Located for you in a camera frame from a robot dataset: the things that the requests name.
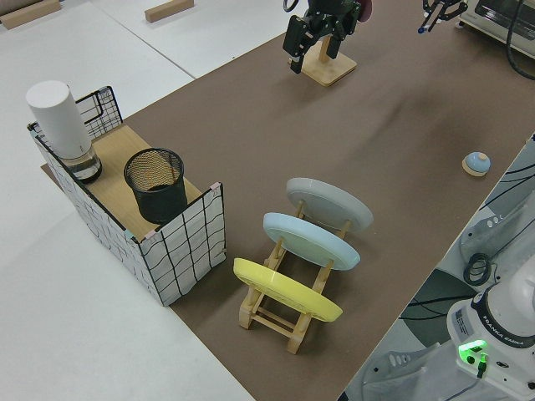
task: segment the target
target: black mesh pencil holder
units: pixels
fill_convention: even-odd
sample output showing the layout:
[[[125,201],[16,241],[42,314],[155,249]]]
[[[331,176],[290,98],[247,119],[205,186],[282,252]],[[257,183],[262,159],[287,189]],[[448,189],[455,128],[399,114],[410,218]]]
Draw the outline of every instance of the black mesh pencil holder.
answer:
[[[165,224],[187,208],[184,164],[167,149],[145,149],[125,165],[125,180],[133,190],[144,219]]]

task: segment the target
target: brown mat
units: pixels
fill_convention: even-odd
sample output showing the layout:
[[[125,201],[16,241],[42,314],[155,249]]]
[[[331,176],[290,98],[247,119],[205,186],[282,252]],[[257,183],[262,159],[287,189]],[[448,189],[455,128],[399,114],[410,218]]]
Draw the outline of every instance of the brown mat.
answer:
[[[342,44],[357,69],[331,88],[292,73],[276,38],[126,120],[198,187],[224,183],[227,261],[172,307],[258,400],[335,400],[535,129],[533,83],[501,44],[453,23],[420,36],[421,20],[418,2],[376,2]],[[461,168],[475,150],[492,159],[481,179]],[[263,214],[293,211],[295,176],[375,216],[346,237],[362,262],[325,288],[344,314],[314,321],[296,356],[283,336],[238,326],[247,289],[232,274],[235,256],[268,256]],[[291,256],[281,268],[308,283],[316,271]]]

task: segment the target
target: white table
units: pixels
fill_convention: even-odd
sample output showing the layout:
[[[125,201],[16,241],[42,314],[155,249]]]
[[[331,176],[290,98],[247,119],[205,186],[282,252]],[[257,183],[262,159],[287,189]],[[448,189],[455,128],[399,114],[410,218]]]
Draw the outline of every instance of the white table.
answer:
[[[25,126],[24,95],[59,79],[111,85],[125,116],[191,77],[93,4],[0,27],[0,388],[5,400],[251,399],[168,308],[92,236]]]
[[[285,13],[282,0],[195,0],[195,6],[155,23],[145,10],[165,0],[92,0],[92,3],[185,72],[199,78],[286,32],[292,13],[303,15],[301,0]],[[280,62],[284,63],[281,49]]]

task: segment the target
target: grid patterned box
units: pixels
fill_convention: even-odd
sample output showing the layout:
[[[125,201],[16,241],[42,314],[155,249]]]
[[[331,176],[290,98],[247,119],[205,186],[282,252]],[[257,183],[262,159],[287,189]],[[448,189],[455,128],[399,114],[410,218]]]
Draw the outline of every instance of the grid patterned box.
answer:
[[[76,104],[92,140],[123,122],[109,86],[88,94]],[[88,228],[163,306],[187,294],[225,260],[222,183],[212,185],[175,219],[137,241],[56,156],[38,123],[29,124],[28,130]]]

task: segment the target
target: wooden stand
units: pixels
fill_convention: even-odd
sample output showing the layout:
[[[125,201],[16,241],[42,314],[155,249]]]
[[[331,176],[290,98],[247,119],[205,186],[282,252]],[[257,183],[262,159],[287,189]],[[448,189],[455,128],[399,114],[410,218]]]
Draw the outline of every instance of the wooden stand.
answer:
[[[327,55],[330,37],[317,42],[305,54],[301,71],[323,86],[330,86],[343,76],[353,71],[357,63],[351,58],[338,53],[335,59]]]
[[[162,18],[167,18],[180,11],[192,8],[193,5],[193,0],[170,0],[160,6],[145,10],[145,19],[150,23],[154,23],[160,21]]]
[[[296,217],[299,219],[303,218],[302,200],[299,202]],[[345,226],[338,232],[337,236],[339,238],[343,239],[345,237],[350,224],[351,222],[347,221]],[[286,250],[283,248],[283,240],[279,240],[269,257],[264,261],[264,266],[277,271],[278,267],[283,261],[284,255],[286,255]],[[330,261],[326,267],[321,267],[319,269],[318,275],[316,276],[316,280],[312,287],[312,289],[317,293],[321,294],[323,292],[333,264],[333,261]],[[240,326],[249,329],[252,321],[255,320],[264,326],[281,333],[283,336],[288,337],[286,349],[290,353],[297,353],[299,346],[303,342],[304,336],[307,333],[308,325],[312,320],[312,316],[309,313],[301,313],[298,321],[296,323],[291,323],[288,320],[283,319],[282,317],[276,315],[275,313],[269,312],[267,309],[262,307],[261,305],[264,297],[265,294],[258,291],[254,287],[249,286],[249,291],[247,292],[247,295],[240,306]]]
[[[42,2],[0,16],[0,22],[7,29],[12,29],[60,9],[59,0],[43,0]]]

